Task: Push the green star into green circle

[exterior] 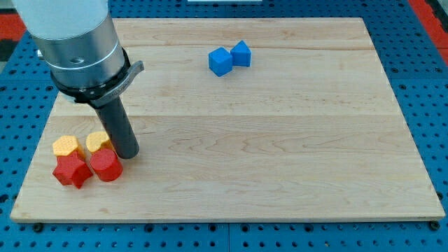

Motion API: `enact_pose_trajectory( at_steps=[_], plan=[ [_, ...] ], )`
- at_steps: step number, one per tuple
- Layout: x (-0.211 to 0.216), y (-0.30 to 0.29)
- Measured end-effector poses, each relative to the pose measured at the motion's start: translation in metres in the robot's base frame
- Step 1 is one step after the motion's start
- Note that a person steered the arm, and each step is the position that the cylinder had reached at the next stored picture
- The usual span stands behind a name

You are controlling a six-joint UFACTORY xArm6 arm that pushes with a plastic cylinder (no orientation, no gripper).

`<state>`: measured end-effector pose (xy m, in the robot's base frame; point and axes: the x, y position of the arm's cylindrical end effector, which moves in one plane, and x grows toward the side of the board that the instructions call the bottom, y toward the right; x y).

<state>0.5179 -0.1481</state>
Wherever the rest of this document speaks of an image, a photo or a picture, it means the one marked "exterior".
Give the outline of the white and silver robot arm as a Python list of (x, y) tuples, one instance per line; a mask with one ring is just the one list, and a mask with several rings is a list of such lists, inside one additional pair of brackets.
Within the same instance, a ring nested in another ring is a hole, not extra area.
[(13, 0), (54, 79), (68, 88), (101, 85), (125, 65), (107, 0)]

